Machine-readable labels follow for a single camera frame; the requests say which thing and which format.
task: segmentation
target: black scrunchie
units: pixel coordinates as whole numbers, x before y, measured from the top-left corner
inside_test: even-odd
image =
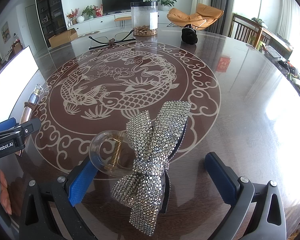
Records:
[[[192,28],[191,24],[187,24],[183,27],[181,39],[190,45],[194,45],[198,42],[197,31]]]

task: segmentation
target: brown string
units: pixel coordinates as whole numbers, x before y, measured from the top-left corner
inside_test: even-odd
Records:
[[[114,38],[112,38],[111,40],[109,40],[109,45],[110,45],[110,46],[114,46],[114,44],[115,44],[114,41],[115,41]]]
[[[25,102],[25,107],[30,107],[32,111],[34,111],[36,104],[31,103],[31,102]]]

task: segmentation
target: white vase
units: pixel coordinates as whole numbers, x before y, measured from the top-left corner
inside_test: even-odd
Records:
[[[81,15],[77,18],[77,23],[81,23],[81,22],[84,22],[84,16]]]
[[[169,6],[169,5],[161,5],[161,10],[162,11],[168,12],[170,9],[171,9],[171,6]]]

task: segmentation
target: human hand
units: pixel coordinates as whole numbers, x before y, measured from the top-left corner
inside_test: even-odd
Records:
[[[1,170],[0,170],[0,185],[1,185],[0,202],[1,202],[2,206],[4,207],[5,211],[9,215],[11,215],[12,210],[11,210],[11,203],[10,203],[10,198],[9,198],[9,193],[8,193],[8,184],[7,184],[6,178]]]

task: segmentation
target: blue rubber pad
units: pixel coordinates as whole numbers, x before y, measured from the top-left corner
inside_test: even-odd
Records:
[[[0,132],[4,131],[4,130],[7,130],[7,129],[10,129],[12,127],[15,127],[16,124],[17,124],[17,121],[13,117],[8,119],[8,120],[5,120],[5,121],[0,123]]]
[[[74,205],[80,203],[87,192],[87,189],[92,182],[94,176],[97,174],[97,168],[91,161],[82,169],[80,174],[69,187],[69,201]]]
[[[204,166],[208,171],[213,183],[216,185],[223,201],[229,205],[237,202],[237,190],[226,171],[218,163],[215,157],[208,153],[204,159]]]

